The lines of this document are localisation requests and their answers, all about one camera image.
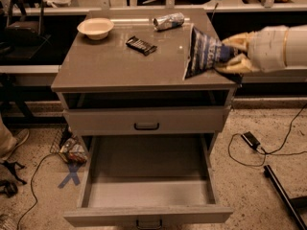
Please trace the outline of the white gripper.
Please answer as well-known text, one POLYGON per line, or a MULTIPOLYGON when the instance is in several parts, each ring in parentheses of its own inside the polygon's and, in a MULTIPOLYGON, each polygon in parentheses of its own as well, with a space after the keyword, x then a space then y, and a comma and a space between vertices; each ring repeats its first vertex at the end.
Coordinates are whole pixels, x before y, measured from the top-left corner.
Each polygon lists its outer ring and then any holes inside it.
POLYGON ((228 62, 218 63, 215 69, 225 74, 246 74, 251 72, 274 72, 286 68, 284 59, 286 26, 265 27, 257 32, 240 33, 222 40, 246 55, 239 55, 228 62))

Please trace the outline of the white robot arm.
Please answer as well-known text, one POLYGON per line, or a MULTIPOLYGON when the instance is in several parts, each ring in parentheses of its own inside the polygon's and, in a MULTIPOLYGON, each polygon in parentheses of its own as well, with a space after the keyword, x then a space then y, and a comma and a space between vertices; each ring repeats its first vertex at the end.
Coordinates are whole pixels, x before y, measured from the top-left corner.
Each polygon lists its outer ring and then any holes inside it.
POLYGON ((268 26, 230 36, 223 44, 240 50, 241 54, 218 64, 215 69, 220 73, 269 73, 307 66, 307 25, 268 26))

